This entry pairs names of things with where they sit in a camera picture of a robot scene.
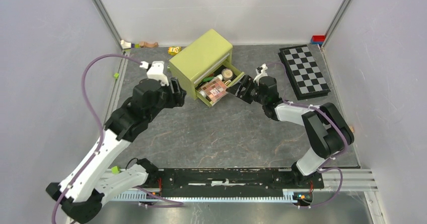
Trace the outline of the green metal drawer box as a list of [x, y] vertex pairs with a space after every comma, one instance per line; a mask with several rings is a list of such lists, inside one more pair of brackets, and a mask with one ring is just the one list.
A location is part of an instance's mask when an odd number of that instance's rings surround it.
[[234, 85], [244, 75], [232, 64], [232, 51], [232, 44], [210, 29], [173, 56], [169, 60], [169, 70], [189, 97], [212, 107], [215, 102], [200, 93], [203, 79], [220, 75], [223, 69], [230, 69], [233, 72], [231, 85]]

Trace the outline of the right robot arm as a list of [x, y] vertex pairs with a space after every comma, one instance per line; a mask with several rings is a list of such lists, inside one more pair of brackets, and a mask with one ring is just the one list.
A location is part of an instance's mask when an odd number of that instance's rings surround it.
[[354, 142], [353, 132], [334, 104], [315, 106], [285, 101], [279, 96], [277, 81], [273, 77], [254, 80], [244, 76], [227, 92], [246, 103], [259, 103], [264, 114], [272, 120], [305, 128], [310, 148], [291, 167], [291, 182], [298, 188], [309, 184], [313, 173]]

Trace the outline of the pink eyeshadow palette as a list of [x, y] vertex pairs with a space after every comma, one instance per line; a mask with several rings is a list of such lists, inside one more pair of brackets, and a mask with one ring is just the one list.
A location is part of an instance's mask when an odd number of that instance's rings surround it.
[[227, 86], [223, 81], [214, 79], [204, 84], [200, 88], [199, 93], [210, 102], [216, 102], [227, 94]]

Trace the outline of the round powder jar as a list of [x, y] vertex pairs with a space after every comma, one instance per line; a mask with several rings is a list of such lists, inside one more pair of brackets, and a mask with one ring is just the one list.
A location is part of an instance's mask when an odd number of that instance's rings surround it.
[[228, 80], [231, 80], [233, 78], [234, 73], [233, 73], [233, 71], [231, 69], [224, 68], [221, 71], [221, 76], [222, 76], [223, 81], [228, 81]]

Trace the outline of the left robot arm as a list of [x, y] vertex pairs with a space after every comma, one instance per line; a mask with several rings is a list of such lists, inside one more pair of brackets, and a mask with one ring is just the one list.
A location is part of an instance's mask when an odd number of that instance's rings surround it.
[[124, 172], [102, 180], [116, 157], [148, 128], [165, 108], [181, 107], [186, 91], [176, 78], [167, 85], [143, 79], [106, 121], [101, 136], [90, 152], [61, 182], [52, 182], [46, 192], [62, 211], [78, 223], [88, 223], [115, 196], [133, 187], [153, 187], [159, 183], [159, 169], [148, 159], [139, 159]]

